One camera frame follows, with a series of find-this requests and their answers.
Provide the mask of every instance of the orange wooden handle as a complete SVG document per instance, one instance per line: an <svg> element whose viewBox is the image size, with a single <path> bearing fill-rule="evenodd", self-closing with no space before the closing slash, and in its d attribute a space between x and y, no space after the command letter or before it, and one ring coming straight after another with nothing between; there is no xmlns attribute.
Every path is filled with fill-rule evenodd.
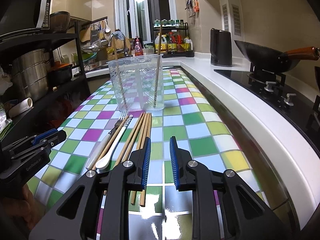
<svg viewBox="0 0 320 240"><path fill-rule="evenodd" d="M318 60L319 49L316 47L293 49L285 52L284 55L286 55L289 59Z"/></svg>

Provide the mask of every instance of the human hand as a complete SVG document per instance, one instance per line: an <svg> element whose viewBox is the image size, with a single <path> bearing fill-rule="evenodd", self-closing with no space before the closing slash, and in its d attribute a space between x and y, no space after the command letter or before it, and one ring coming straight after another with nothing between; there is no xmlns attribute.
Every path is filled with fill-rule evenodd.
<svg viewBox="0 0 320 240"><path fill-rule="evenodd" d="M31 230L40 220L40 216L35 206L32 192L29 190L27 184L23 186L22 193L25 200L5 197L0 201L5 213L9 217L22 217L25 220L28 228Z"/></svg>

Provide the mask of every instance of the wooden chopstick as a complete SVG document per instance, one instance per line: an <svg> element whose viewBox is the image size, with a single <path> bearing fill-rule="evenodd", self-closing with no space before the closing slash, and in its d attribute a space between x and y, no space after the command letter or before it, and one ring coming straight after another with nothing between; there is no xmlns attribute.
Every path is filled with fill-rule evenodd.
<svg viewBox="0 0 320 240"><path fill-rule="evenodd" d="M144 118L143 118L143 123L142 123L142 126L140 128L140 135L139 135L139 140L138 140L138 144L137 144L136 150L141 149L140 146L141 146L142 140L143 140L143 131L144 131L145 126L146 126L147 117L148 117L148 113L145 113Z"/></svg>
<svg viewBox="0 0 320 240"><path fill-rule="evenodd" d="M125 109L128 109L127 106L127 101L125 100L125 96L124 96L124 89L123 89L123 85L122 85L122 79L121 79L121 75L120 75L120 69L119 69L119 63L118 63L118 54L117 54L117 48L116 48L116 39L113 36L113 50L115 52L115 61L116 61L116 70L117 70L117 75L118 75L118 79L119 79L119 83L120 83L120 88L121 88L121 93L122 93L122 98L123 98L123 103L125 106Z"/></svg>
<svg viewBox="0 0 320 240"><path fill-rule="evenodd" d="M156 69L156 86L155 86L155 98L153 101L153 107L156 107L157 93L158 93L158 81L159 81L159 68L160 68L160 52L161 52L161 41L162 41L162 22L160 23L160 34L159 34L159 45L158 45L158 59Z"/></svg>
<svg viewBox="0 0 320 240"><path fill-rule="evenodd" d="M135 131L140 123L140 120L143 118L144 116L144 113L141 113L140 116L139 116L139 119L137 120L136 124L134 125L133 129L131 130L131 133L129 134L129 137L127 139L127 141L125 142L125 145L123 146L117 160L116 160L116 163L115 163L115 166L117 166L120 162L122 162L122 158L124 156L124 153L129 145L129 143L131 142L131 138L134 136L135 134Z"/></svg>
<svg viewBox="0 0 320 240"><path fill-rule="evenodd" d="M145 138L147 136L147 131L148 131L148 124L149 124L150 115L151 115L150 113L145 114L143 124L140 128L140 136L139 136L136 150L142 149L144 146L144 141L145 141ZM134 205L136 202L136 195L137 195L137 192L133 191L132 195L131 195L131 204L132 205Z"/></svg>
<svg viewBox="0 0 320 240"><path fill-rule="evenodd" d="M135 130L134 135L133 135L133 137L132 137L132 140L131 140L131 142L130 142L128 148L127 148L127 151L126 151L126 153L125 153L125 155L124 155L124 157L123 157L123 159L122 159L123 162L125 162L125 161L127 161L127 160L129 159L129 155L130 155L130 153L131 153L131 151L132 151L133 145L134 145L134 143L135 143L135 141L136 141L136 138L137 138L137 136L138 136L138 133L139 133L139 131L140 131L140 128L141 128L141 126L142 126L142 124L143 124L143 119L144 119L145 115L146 115L146 114L144 113L143 116L142 116L142 118L140 119L140 122L139 122L139 124L138 124L138 126L137 126L137 129Z"/></svg>
<svg viewBox="0 0 320 240"><path fill-rule="evenodd" d="M110 138L108 144L106 145L106 147L104 148L104 150L102 151L102 153L100 154L99 158L97 161L99 161L104 155L106 155L106 153L108 152L108 150L110 149L111 145L113 144L114 140L116 139L117 135L119 134L122 126L124 125L125 121L127 121L128 119L128 115L123 119L123 121L121 122L121 124L119 125L118 129L116 130L116 132L113 134L113 136ZM92 168L93 170L96 170L96 164L93 166Z"/></svg>
<svg viewBox="0 0 320 240"><path fill-rule="evenodd" d="M149 137L149 138L150 138L150 134L151 134L151 124L152 124L152 114L149 115L149 122L148 122L147 137ZM140 194L140 206L141 207L146 206L146 190L145 189Z"/></svg>

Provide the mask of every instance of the colorful tiled tablecloth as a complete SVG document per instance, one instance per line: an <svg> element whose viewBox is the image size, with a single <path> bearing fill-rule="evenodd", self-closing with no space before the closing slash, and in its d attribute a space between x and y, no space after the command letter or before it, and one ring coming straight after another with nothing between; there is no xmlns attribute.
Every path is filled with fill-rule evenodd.
<svg viewBox="0 0 320 240"><path fill-rule="evenodd" d="M165 108L152 112L146 206L138 205L139 192L136 204L129 204L131 240L191 239L192 193L175 190L169 152L171 136L176 137L180 148L188 150L193 159L210 170L235 170L266 201L237 142L197 87L180 69L163 70L163 74ZM113 167L140 113L130 113L133 119L108 169ZM67 140L52 149L51 162L28 182L35 198L47 210L86 172L87 158L119 115L112 83L108 81L61 125L59 129L66 131Z"/></svg>

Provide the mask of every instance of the electric kettle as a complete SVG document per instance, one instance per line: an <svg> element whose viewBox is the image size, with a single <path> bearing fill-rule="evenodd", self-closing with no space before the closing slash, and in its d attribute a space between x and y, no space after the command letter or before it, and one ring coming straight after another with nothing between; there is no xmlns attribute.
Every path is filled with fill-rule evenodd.
<svg viewBox="0 0 320 240"><path fill-rule="evenodd" d="M210 31L211 64L232 67L231 33L227 31Z"/></svg>

